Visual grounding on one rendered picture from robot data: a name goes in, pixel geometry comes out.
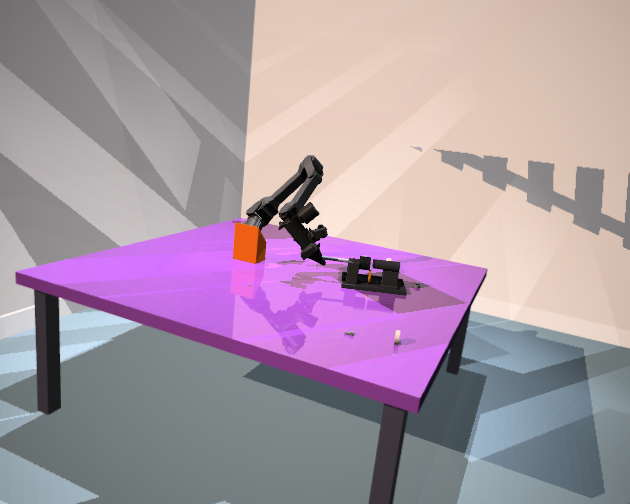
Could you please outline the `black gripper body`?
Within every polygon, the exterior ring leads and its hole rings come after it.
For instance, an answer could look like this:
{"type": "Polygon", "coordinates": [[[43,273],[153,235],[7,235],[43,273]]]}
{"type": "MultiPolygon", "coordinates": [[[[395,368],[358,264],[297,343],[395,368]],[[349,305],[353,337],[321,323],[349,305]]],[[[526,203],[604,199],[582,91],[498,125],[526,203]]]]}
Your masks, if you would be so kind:
{"type": "Polygon", "coordinates": [[[294,239],[294,242],[296,241],[299,246],[301,247],[300,249],[301,251],[301,255],[300,257],[305,260],[306,258],[308,258],[310,255],[312,255],[314,252],[317,251],[318,247],[317,244],[315,244],[317,241],[320,241],[320,239],[316,239],[314,240],[313,243],[311,243],[308,239],[307,236],[307,228],[303,227],[298,233],[296,233],[294,236],[292,236],[294,239]]]}

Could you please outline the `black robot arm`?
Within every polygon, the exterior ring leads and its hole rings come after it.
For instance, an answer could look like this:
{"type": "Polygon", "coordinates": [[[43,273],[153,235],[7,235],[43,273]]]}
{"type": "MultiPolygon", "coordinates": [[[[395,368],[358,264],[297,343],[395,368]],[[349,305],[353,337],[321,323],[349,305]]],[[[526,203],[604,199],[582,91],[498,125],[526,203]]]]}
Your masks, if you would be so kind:
{"type": "MultiPolygon", "coordinates": [[[[300,163],[298,171],[273,195],[262,198],[246,211],[248,218],[245,225],[259,227],[261,231],[279,212],[279,217],[283,220],[279,222],[279,230],[284,227],[291,236],[294,236],[304,227],[302,223],[308,224],[320,214],[311,202],[306,205],[305,203],[322,182],[322,176],[323,165],[314,155],[306,156],[300,163]],[[279,205],[298,187],[300,189],[294,198],[278,211],[279,205]]],[[[308,229],[306,234],[311,243],[328,236],[327,228],[323,224],[318,225],[317,229],[308,229]]]]}

